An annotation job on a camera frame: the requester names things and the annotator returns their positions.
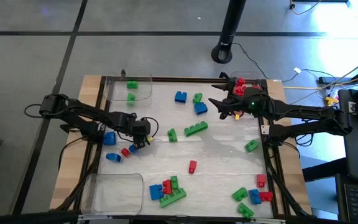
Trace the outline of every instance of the wooden board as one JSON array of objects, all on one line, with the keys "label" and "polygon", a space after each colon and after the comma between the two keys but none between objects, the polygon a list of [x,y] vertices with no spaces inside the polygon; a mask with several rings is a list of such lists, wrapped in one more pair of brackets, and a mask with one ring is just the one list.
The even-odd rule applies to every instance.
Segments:
[{"label": "wooden board", "polygon": [[[94,106],[98,96],[100,81],[101,76],[86,75],[78,99],[83,103]],[[267,86],[268,94],[272,98],[285,102],[284,89],[280,80],[267,80]],[[283,118],[275,123],[288,126],[291,125],[291,119]],[[80,137],[79,133],[70,133],[67,142],[78,137]],[[287,142],[295,145],[294,139],[287,139]],[[85,148],[86,142],[84,141],[79,141],[66,148],[50,208],[59,206],[77,184],[80,178]],[[311,213],[298,153],[290,146],[280,146],[279,148],[286,186],[302,208],[306,212]],[[278,212],[283,214],[280,191],[277,186],[275,192],[277,194],[277,202],[279,203]]]}]

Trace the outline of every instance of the yellow connector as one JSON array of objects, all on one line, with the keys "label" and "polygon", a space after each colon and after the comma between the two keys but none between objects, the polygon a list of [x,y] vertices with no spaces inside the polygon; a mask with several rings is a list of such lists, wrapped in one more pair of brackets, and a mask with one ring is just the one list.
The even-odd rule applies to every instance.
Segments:
[{"label": "yellow connector", "polygon": [[331,98],[331,97],[326,97],[326,104],[327,106],[332,106],[335,103],[339,103],[339,100],[335,99],[335,98]]}]

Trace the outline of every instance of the black stand pole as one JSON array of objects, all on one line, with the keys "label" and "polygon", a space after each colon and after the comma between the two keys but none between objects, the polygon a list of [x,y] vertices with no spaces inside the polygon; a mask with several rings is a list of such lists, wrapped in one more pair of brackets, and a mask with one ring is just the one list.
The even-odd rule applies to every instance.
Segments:
[{"label": "black stand pole", "polygon": [[218,44],[212,49],[212,59],[217,63],[229,63],[232,59],[231,44],[239,25],[246,0],[230,0]]}]

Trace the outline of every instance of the green lego brick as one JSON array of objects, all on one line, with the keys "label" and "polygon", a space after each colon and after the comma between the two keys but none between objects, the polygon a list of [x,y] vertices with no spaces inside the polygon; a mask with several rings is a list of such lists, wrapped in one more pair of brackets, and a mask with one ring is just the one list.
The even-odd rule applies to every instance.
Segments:
[{"label": "green lego brick", "polygon": [[137,81],[127,81],[127,88],[137,88]]},{"label": "green lego brick", "polygon": [[177,133],[175,132],[175,130],[173,128],[168,131],[168,138],[169,138],[170,142],[177,142],[178,141]]},{"label": "green lego brick", "polygon": [[191,136],[192,134],[195,134],[207,128],[208,128],[208,124],[205,121],[202,121],[199,124],[192,125],[189,128],[185,128],[185,135],[186,137],[188,137]]},{"label": "green lego brick", "polygon": [[179,182],[177,176],[171,176],[171,186],[172,186],[172,190],[179,189]]},{"label": "green lego brick", "polygon": [[237,207],[237,211],[239,213],[242,213],[242,215],[246,218],[252,217],[255,213],[249,209],[246,205],[244,205],[242,202]]},{"label": "green lego brick", "polygon": [[134,106],[135,105],[135,95],[132,93],[128,93],[127,97],[127,106]]},{"label": "green lego brick", "polygon": [[253,150],[257,149],[259,146],[259,142],[257,142],[255,139],[248,142],[246,145],[247,152],[252,152]]},{"label": "green lego brick", "polygon": [[245,187],[241,187],[238,191],[234,192],[234,194],[231,195],[234,200],[241,201],[243,198],[248,196],[247,189]]},{"label": "green lego brick", "polygon": [[163,208],[177,200],[186,197],[186,192],[183,189],[174,190],[172,194],[160,198],[160,206]]},{"label": "green lego brick", "polygon": [[203,97],[202,93],[196,93],[194,94],[193,103],[199,103],[201,102],[201,98]]}]

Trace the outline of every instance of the wooden table frame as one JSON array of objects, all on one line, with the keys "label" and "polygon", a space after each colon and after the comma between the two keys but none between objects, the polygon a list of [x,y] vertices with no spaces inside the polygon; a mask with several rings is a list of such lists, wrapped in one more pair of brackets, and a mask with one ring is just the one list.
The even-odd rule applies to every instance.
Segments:
[{"label": "wooden table frame", "polygon": [[[266,84],[269,96],[271,96],[273,99],[282,100],[285,102],[284,89],[280,80],[266,80]],[[88,105],[96,106],[98,95],[100,96],[99,91],[101,89],[101,85],[101,76],[86,75],[83,79],[83,84],[78,99]],[[105,105],[105,100],[102,100],[99,107],[103,109]],[[276,121],[275,123],[288,126],[291,125],[291,119],[283,118],[280,121]],[[80,137],[80,133],[70,133],[68,135],[67,142],[70,142],[78,137]],[[296,145],[294,139],[287,139],[286,142]],[[78,183],[81,172],[83,172],[83,161],[86,154],[86,148],[86,142],[78,141],[76,144],[73,144],[72,146],[65,149],[55,185],[55,190],[50,203],[50,208],[56,208],[59,206]],[[279,147],[277,154],[280,162],[279,164],[276,164],[276,161],[274,158],[272,158],[273,166],[275,166],[275,168],[278,167],[279,169],[277,170],[281,170],[280,167],[282,168],[282,177],[285,185],[287,186],[287,189],[291,192],[294,199],[301,205],[302,209],[308,213],[311,213],[298,152],[296,152],[290,146],[284,145]],[[288,207],[288,204],[283,203],[280,190],[276,183],[274,183],[274,192],[275,201],[277,203],[277,213],[286,215],[291,213],[291,215],[294,215],[294,211]]]}]

